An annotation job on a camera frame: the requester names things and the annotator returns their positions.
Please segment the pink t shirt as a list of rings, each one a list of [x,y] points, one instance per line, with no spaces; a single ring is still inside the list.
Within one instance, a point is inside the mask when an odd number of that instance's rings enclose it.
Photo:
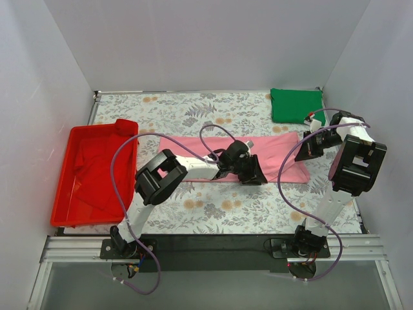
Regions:
[[[209,151],[205,148],[199,138],[172,136],[175,140],[186,146],[188,149],[194,151],[196,154],[206,156]],[[206,144],[212,149],[226,149],[234,140],[229,137],[210,137],[204,138]],[[257,154],[259,164],[265,178],[269,183],[277,183],[279,168],[290,152],[293,146],[298,141],[297,132],[288,132],[280,136],[244,136],[236,137],[242,142],[252,141],[254,146],[252,153]],[[166,138],[160,139],[159,151],[163,149],[170,149],[176,156],[191,156],[191,153],[176,145],[174,142]],[[310,180],[310,173],[302,161],[296,162],[295,157],[298,151],[294,151],[286,161],[282,173],[281,183],[308,183]],[[234,174],[229,174],[226,178],[213,181],[217,182],[238,182],[238,178]]]

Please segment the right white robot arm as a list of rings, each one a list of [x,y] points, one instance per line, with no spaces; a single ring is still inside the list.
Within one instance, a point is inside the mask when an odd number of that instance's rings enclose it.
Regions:
[[[368,135],[365,120],[347,111],[334,114],[329,126],[323,126],[313,112],[305,123],[310,129],[303,134],[296,161],[320,158],[331,147],[339,149],[328,172],[330,185],[312,216],[294,233],[292,250],[301,257],[317,254],[326,246],[327,225],[348,202],[373,187],[387,153],[386,145]]]

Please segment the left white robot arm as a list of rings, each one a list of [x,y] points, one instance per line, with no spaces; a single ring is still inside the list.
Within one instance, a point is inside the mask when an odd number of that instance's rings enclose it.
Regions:
[[[251,141],[235,139],[227,148],[199,158],[161,150],[136,172],[134,191],[141,197],[141,205],[123,209],[123,220],[110,228],[113,250],[122,258],[137,256],[144,246],[139,240],[143,226],[154,207],[169,199],[184,181],[216,181],[233,174],[242,185],[268,183],[258,156],[251,153],[253,146]]]

